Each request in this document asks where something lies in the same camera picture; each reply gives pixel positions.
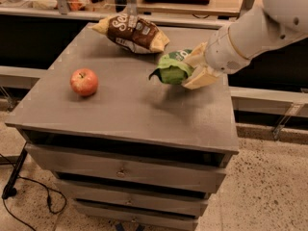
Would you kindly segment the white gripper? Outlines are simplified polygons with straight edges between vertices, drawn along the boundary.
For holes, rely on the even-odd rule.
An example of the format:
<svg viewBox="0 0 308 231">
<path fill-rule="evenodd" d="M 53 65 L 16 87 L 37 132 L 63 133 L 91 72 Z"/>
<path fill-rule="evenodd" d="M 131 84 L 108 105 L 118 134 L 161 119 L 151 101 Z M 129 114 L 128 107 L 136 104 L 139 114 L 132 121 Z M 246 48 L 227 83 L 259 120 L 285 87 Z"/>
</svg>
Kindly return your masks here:
<svg viewBox="0 0 308 231">
<path fill-rule="evenodd" d="M 196 90 L 212 85 L 218 80 L 221 72 L 234 74 L 250 64 L 232 44 L 229 28 L 223 26 L 208 39 L 197 45 L 184 59 L 184 63 L 192 67 L 192 74 L 182 82 L 189 90 Z"/>
</svg>

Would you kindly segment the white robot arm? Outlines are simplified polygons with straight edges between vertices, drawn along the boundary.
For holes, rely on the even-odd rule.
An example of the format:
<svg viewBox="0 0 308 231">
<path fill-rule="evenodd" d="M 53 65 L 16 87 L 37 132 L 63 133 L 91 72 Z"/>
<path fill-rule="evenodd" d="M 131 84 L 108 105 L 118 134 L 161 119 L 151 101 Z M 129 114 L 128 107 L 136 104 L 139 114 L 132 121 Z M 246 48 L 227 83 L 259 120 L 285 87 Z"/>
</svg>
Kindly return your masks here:
<svg viewBox="0 0 308 231">
<path fill-rule="evenodd" d="M 255 57 L 307 36 L 308 0 L 256 0 L 248 12 L 219 28 L 185 58 L 193 72 L 182 86 L 209 86 L 220 75 L 247 67 Z"/>
</svg>

